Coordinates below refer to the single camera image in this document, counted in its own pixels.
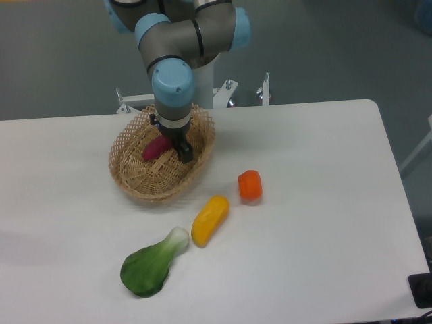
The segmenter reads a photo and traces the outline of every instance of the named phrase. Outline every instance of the blue joint cap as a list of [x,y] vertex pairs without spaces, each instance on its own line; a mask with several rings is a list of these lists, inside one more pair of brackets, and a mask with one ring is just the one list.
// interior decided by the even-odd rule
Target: blue joint cap
[[167,16],[162,13],[149,13],[145,15],[135,25],[135,39],[138,44],[138,48],[140,47],[140,43],[146,32],[150,30],[154,25],[157,25],[161,22],[171,22]]
[[421,0],[416,10],[418,27],[427,34],[432,34],[432,0]]
[[107,8],[109,17],[111,18],[111,22],[113,23],[115,29],[120,34],[127,34],[127,33],[131,32],[130,30],[128,30],[128,28],[126,26],[124,26],[124,24],[120,20],[119,16],[117,16],[117,14],[115,13],[113,6],[111,5],[110,0],[103,0],[103,2],[105,3],[105,8]]
[[153,70],[151,85],[155,98],[168,107],[183,107],[192,102],[195,79],[192,69],[181,59],[164,59]]
[[230,51],[241,49],[250,42],[250,21],[246,14],[246,10],[243,8],[236,8],[236,29],[234,30],[234,37],[232,39]]

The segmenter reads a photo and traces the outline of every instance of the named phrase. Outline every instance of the table surface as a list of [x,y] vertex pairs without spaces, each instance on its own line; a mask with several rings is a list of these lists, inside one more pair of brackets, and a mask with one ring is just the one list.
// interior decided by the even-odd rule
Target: table surface
[[[407,277],[428,272],[374,102],[211,111],[215,150],[166,205],[129,199],[108,155],[130,115],[0,122],[2,323],[347,323],[413,317]],[[237,176],[264,195],[243,205]],[[190,229],[213,195],[231,211],[191,243],[151,298],[123,260]]]

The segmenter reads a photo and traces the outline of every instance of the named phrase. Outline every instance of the wicker basket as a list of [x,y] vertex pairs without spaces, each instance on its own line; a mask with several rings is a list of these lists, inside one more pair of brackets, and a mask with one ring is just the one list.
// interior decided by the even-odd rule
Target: wicker basket
[[194,105],[190,130],[186,137],[194,148],[194,159],[183,164],[171,149],[156,159],[144,161],[142,152],[149,142],[160,135],[150,125],[147,107],[120,133],[111,147],[109,171],[127,194],[146,201],[165,201],[183,191],[203,170],[215,142],[215,127],[209,114]]

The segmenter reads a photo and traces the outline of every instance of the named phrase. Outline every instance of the yellow vegetable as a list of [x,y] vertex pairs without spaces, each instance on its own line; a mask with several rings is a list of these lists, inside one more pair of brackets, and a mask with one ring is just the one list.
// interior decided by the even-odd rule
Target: yellow vegetable
[[194,243],[204,248],[210,237],[223,223],[230,211],[230,202],[224,196],[214,196],[196,216],[190,235]]

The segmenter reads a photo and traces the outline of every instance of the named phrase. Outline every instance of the green leafy vegetable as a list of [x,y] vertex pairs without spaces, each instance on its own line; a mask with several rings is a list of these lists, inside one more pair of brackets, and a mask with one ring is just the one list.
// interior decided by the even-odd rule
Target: green leafy vegetable
[[121,282],[140,297],[150,297],[162,289],[169,273],[169,264],[185,251],[189,233],[176,227],[155,245],[142,248],[128,256],[120,270]]

